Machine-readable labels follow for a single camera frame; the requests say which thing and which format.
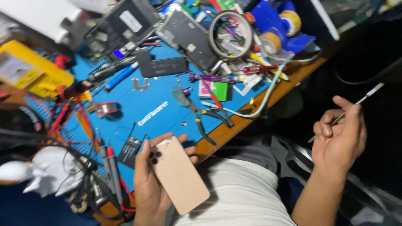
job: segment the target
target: hand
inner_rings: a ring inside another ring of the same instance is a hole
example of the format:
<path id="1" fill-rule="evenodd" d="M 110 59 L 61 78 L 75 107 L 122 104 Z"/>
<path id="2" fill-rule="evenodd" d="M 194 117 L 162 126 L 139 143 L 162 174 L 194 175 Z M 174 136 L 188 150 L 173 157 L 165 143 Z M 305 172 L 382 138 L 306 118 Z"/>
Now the hand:
<path id="1" fill-rule="evenodd" d="M 312 148 L 314 169 L 332 176 L 346 177 L 355 160 L 363 153 L 367 131 L 360 105 L 334 96 L 332 99 L 342 109 L 328 110 L 314 124 L 317 139 Z M 346 111 L 338 124 L 330 124 Z"/>
<path id="2" fill-rule="evenodd" d="M 134 195 L 137 214 L 146 214 L 147 216 L 151 217 L 154 217 L 160 213 L 166 214 L 166 211 L 172 204 L 171 199 L 157 180 L 152 168 L 148 163 L 151 147 L 171 136 L 173 136 L 173 133 L 158 136 L 151 140 L 151 142 L 145 140 L 141 151 L 135 158 Z M 187 140 L 188 136 L 183 134 L 177 138 L 183 143 Z M 185 150 L 188 155 L 195 153 L 195 147 L 186 148 Z M 196 163 L 198 157 L 192 156 L 190 157 L 190 160 L 191 162 Z"/>

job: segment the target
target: brand logo on mat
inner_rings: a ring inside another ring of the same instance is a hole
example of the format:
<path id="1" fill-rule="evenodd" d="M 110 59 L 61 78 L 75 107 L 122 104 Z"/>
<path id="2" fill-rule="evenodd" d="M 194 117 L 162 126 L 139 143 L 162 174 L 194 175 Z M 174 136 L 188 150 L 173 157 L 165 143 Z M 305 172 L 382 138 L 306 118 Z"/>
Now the brand logo on mat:
<path id="1" fill-rule="evenodd" d="M 163 104 L 161 104 L 159 107 L 157 107 L 155 110 L 149 112 L 149 114 L 147 114 L 144 119 L 142 119 L 141 121 L 138 122 L 139 126 L 142 126 L 144 123 L 146 123 L 148 120 L 151 119 L 152 116 L 156 115 L 158 112 L 160 112 L 164 107 L 166 107 L 168 105 L 168 102 L 165 101 L 163 102 Z"/>

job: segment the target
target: purple screwdriver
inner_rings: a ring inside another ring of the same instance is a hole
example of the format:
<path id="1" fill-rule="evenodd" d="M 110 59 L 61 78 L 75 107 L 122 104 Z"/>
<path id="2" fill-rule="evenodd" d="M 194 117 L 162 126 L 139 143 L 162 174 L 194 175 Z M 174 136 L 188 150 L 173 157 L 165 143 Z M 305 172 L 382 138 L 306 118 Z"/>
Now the purple screwdriver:
<path id="1" fill-rule="evenodd" d="M 235 82 L 241 82 L 242 81 L 237 81 L 234 80 L 231 77 L 222 77 L 222 76 L 215 76 L 215 75 L 206 75 L 206 74 L 194 74 L 193 72 L 189 72 L 189 81 L 194 81 L 194 80 L 201 80 L 201 78 L 205 81 L 210 81 L 210 82 L 224 82 L 224 83 L 229 83 L 233 84 Z"/>

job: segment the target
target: light blue cable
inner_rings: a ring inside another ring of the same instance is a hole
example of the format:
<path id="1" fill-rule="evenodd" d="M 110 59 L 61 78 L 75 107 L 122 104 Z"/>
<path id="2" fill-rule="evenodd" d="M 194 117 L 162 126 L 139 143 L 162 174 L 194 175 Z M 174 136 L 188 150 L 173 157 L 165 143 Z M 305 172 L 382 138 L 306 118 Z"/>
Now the light blue cable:
<path id="1" fill-rule="evenodd" d="M 254 117 L 254 116 L 258 115 L 261 112 L 261 110 L 263 109 L 263 107 L 265 106 L 265 104 L 267 103 L 268 97 L 269 97 L 270 93 L 272 92 L 272 89 L 274 88 L 275 83 L 277 82 L 277 80 L 279 78 L 279 74 L 282 72 L 283 68 L 285 67 L 285 65 L 287 63 L 289 63 L 289 62 L 308 62 L 308 61 L 312 61 L 312 60 L 316 59 L 320 54 L 321 54 L 321 52 L 317 53 L 316 55 L 314 55 L 313 57 L 311 57 L 309 59 L 289 60 L 289 61 L 284 62 L 283 64 L 281 64 L 279 66 L 279 68 L 278 68 L 278 71 L 276 72 L 276 74 L 274 76 L 274 79 L 272 80 L 271 84 L 269 85 L 269 88 L 268 88 L 267 92 L 265 93 L 265 96 L 263 98 L 263 101 L 262 101 L 260 107 L 253 114 L 251 114 L 251 115 L 243 115 L 243 114 L 237 113 L 237 112 L 232 111 L 232 110 L 227 109 L 227 108 L 223 108 L 223 109 L 225 111 L 228 111 L 228 112 L 233 113 L 234 115 L 238 115 L 240 117 L 251 118 L 251 117 Z M 208 106 L 208 107 L 218 108 L 218 106 L 216 106 L 215 104 L 211 104 L 211 103 L 208 103 L 208 102 L 205 102 L 205 101 L 201 101 L 201 104 L 203 104 L 205 106 Z"/>

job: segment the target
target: red screwdriver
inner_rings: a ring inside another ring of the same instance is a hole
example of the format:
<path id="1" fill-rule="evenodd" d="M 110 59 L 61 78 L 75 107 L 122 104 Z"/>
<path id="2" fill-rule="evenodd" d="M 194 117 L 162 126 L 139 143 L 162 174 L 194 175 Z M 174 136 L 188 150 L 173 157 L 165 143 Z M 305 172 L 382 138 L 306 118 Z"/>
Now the red screwdriver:
<path id="1" fill-rule="evenodd" d="M 250 66 L 250 67 L 245 67 L 242 70 L 239 70 L 237 72 L 244 72 L 244 73 L 264 73 L 267 71 L 272 71 L 278 69 L 278 65 L 271 65 L 271 66 Z"/>

